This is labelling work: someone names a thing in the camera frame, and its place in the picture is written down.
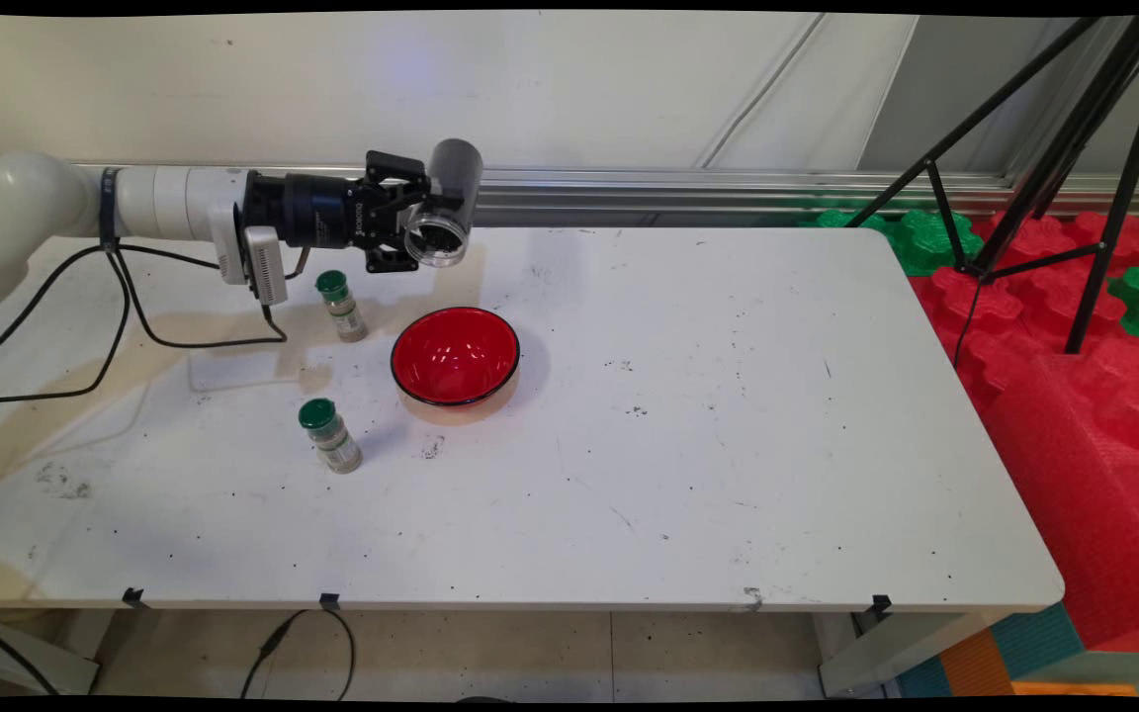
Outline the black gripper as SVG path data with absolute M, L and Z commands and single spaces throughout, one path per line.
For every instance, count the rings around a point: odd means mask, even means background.
M 429 194 L 423 161 L 368 150 L 364 174 L 354 180 L 249 171 L 241 226 L 273 228 L 294 248 L 362 249 L 368 275 L 415 272 L 420 262 L 408 252 L 398 215 Z

